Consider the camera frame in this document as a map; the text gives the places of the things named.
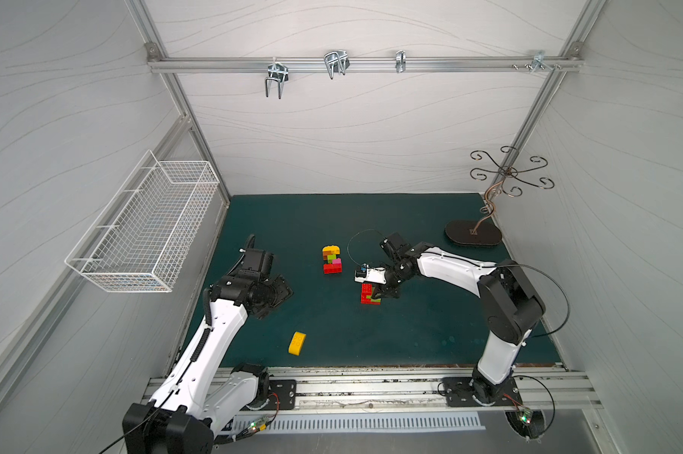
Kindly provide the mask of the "yellow curved lego brick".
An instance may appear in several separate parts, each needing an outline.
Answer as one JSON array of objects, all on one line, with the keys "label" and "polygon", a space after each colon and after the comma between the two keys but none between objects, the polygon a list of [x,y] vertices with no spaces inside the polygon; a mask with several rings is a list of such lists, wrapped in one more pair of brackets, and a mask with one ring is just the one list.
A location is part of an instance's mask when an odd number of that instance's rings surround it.
[{"label": "yellow curved lego brick", "polygon": [[322,249],[324,255],[339,255],[341,253],[341,248],[336,245],[326,246]]}]

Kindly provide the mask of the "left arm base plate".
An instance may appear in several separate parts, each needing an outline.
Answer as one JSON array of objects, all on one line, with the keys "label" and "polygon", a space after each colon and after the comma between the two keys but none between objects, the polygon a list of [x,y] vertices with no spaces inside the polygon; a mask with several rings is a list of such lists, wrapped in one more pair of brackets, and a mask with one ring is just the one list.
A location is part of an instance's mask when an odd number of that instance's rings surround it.
[{"label": "left arm base plate", "polygon": [[276,379],[269,381],[269,391],[262,410],[294,410],[298,382],[295,379]]}]

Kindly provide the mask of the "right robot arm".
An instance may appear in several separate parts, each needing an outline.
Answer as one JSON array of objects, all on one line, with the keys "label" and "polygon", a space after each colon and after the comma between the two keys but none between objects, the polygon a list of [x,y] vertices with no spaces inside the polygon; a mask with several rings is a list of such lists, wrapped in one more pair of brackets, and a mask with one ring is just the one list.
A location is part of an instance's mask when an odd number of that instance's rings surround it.
[{"label": "right robot arm", "polygon": [[370,285],[373,299],[397,298],[400,286],[415,276],[444,281],[479,298],[489,336],[468,388],[479,405],[493,406],[513,376],[519,351],[535,336],[534,329],[547,312],[525,270],[557,282],[542,270],[511,259],[494,263],[455,255],[428,242],[412,246],[397,233],[383,238],[379,247],[390,264],[354,262],[355,281]]}]

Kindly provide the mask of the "red long lego brick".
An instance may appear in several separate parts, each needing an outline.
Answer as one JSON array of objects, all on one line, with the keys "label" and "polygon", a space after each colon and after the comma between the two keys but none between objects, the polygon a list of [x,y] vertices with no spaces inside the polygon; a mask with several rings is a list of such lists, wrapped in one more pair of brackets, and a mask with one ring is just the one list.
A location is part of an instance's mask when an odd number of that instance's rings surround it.
[{"label": "red long lego brick", "polygon": [[360,303],[363,305],[373,305],[379,306],[381,304],[381,298],[373,298],[372,295],[362,295],[360,298]]}]

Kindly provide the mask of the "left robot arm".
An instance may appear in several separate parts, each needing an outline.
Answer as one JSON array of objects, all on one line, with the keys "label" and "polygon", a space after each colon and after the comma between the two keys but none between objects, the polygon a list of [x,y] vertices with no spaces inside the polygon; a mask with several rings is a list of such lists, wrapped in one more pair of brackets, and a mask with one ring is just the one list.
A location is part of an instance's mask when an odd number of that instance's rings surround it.
[{"label": "left robot arm", "polygon": [[282,399],[265,366],[240,363],[216,391],[210,389],[233,339],[250,317],[262,320],[292,297],[282,275],[271,276],[274,255],[257,249],[250,235],[239,258],[220,280],[204,289],[203,320],[174,369],[145,404],[134,403],[122,421],[120,439],[129,453],[211,453],[253,437],[275,415],[263,415],[238,433],[224,428],[242,410],[279,412]]}]

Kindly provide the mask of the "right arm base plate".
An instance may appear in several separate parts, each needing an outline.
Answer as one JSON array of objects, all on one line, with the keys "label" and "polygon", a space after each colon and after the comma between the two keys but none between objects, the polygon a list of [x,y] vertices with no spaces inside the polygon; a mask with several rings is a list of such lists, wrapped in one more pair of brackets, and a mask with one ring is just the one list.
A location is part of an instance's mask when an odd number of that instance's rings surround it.
[{"label": "right arm base plate", "polygon": [[484,378],[471,376],[443,378],[439,393],[450,408],[513,407],[523,403],[512,378],[500,384],[491,384]]}]

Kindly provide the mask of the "red small lego brick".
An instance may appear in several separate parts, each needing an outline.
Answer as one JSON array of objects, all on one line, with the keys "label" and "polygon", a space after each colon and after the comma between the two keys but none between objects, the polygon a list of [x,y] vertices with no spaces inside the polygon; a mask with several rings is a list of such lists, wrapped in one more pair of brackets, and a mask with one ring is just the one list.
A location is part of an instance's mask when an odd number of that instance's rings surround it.
[{"label": "red small lego brick", "polygon": [[362,285],[361,294],[363,296],[373,295],[374,291],[375,291],[374,285],[372,285],[372,284],[363,284]]}]

